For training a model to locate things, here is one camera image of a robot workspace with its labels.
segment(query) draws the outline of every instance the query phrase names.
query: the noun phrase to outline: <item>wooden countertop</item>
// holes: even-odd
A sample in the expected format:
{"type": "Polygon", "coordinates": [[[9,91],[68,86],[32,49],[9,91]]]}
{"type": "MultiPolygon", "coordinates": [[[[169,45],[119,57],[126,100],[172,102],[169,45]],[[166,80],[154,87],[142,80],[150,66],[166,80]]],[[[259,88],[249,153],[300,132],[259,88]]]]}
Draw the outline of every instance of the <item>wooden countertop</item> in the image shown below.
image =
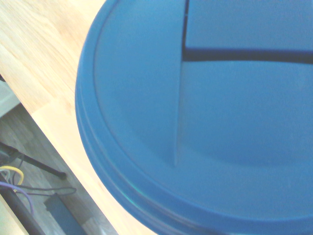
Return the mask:
{"type": "Polygon", "coordinates": [[[153,235],[104,187],[84,151],[74,91],[103,0],[0,0],[0,73],[120,235],[153,235]]]}

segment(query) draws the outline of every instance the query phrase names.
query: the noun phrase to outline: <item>blue container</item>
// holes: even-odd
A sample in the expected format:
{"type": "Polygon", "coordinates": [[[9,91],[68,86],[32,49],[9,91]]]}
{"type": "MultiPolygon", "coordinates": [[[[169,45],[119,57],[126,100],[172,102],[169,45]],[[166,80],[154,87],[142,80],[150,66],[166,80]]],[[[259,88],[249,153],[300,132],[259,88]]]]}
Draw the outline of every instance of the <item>blue container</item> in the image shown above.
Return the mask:
{"type": "Polygon", "coordinates": [[[77,74],[90,162],[158,234],[311,234],[312,62],[310,0],[107,0],[77,74]]]}

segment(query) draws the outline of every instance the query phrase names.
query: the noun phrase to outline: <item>white cabinet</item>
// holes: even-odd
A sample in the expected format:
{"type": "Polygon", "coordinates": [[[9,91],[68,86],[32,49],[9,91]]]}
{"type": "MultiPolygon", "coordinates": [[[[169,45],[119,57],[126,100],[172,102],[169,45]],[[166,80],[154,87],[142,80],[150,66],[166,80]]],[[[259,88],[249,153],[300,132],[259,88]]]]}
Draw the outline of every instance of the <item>white cabinet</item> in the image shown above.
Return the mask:
{"type": "Polygon", "coordinates": [[[9,86],[5,82],[0,81],[0,117],[5,115],[19,103],[19,99],[15,96],[9,86]]]}

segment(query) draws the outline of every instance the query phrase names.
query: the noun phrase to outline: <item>cable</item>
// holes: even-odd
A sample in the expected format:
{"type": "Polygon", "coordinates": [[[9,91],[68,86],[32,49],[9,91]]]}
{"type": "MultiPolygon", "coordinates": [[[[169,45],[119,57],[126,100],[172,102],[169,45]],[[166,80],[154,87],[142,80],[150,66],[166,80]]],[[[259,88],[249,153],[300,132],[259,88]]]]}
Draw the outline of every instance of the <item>cable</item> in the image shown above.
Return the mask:
{"type": "Polygon", "coordinates": [[[7,187],[7,188],[12,188],[12,189],[15,189],[15,190],[21,192],[22,194],[24,194],[25,197],[28,199],[28,202],[29,202],[30,213],[31,213],[31,215],[34,215],[33,202],[31,201],[29,195],[23,189],[15,186],[15,185],[11,185],[11,184],[5,183],[5,182],[0,182],[0,186],[4,186],[4,187],[7,187]]]}
{"type": "MultiPolygon", "coordinates": [[[[62,194],[59,194],[57,193],[59,196],[68,196],[68,195],[71,195],[71,194],[74,194],[77,189],[74,188],[74,187],[61,187],[61,188],[33,188],[33,187],[29,187],[29,186],[22,186],[20,185],[19,186],[20,188],[25,188],[25,189],[29,189],[29,190],[37,190],[37,191],[57,191],[57,190],[65,190],[65,189],[71,189],[73,190],[73,192],[68,192],[68,193],[62,193],[62,194]]],[[[52,196],[53,194],[40,194],[40,193],[28,193],[28,195],[37,195],[37,196],[52,196]]]]}
{"type": "MultiPolygon", "coordinates": [[[[19,166],[18,166],[18,169],[21,168],[21,165],[23,164],[23,161],[24,161],[24,157],[25,157],[25,155],[23,154],[22,157],[21,157],[21,162],[20,162],[20,164],[19,164],[19,166]]],[[[14,172],[14,174],[13,174],[13,176],[12,176],[12,184],[13,184],[13,185],[15,185],[15,183],[14,183],[15,174],[16,174],[16,172],[14,172]]]]}
{"type": "Polygon", "coordinates": [[[5,171],[6,175],[5,175],[5,180],[8,181],[10,179],[10,170],[8,169],[0,169],[0,172],[5,171]]]}
{"type": "Polygon", "coordinates": [[[19,175],[21,176],[21,178],[20,178],[20,181],[18,182],[18,185],[21,185],[21,183],[23,182],[23,180],[24,180],[24,174],[23,174],[23,172],[22,172],[20,169],[18,169],[18,168],[16,168],[16,167],[13,167],[13,166],[10,166],[10,165],[0,166],[0,169],[13,170],[13,171],[19,173],[19,175]]]}

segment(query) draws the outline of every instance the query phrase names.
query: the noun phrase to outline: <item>floor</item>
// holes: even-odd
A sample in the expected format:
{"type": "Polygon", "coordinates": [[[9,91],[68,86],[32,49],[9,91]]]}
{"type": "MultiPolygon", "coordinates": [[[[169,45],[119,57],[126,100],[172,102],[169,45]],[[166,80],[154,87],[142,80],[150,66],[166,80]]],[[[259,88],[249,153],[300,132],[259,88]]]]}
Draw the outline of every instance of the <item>floor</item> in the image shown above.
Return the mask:
{"type": "MultiPolygon", "coordinates": [[[[62,181],[37,167],[23,163],[21,166],[21,170],[25,174],[23,185],[37,188],[66,186],[77,188],[75,194],[63,196],[62,199],[86,233],[89,235],[117,235],[113,226],[21,104],[0,118],[0,141],[67,174],[67,179],[62,181]]],[[[18,166],[19,161],[17,159],[11,165],[18,166]]],[[[27,199],[21,194],[19,197],[28,207],[27,199]]],[[[47,198],[32,196],[35,207],[34,217],[46,235],[65,235],[50,212],[45,209],[44,201],[47,198]]]]}

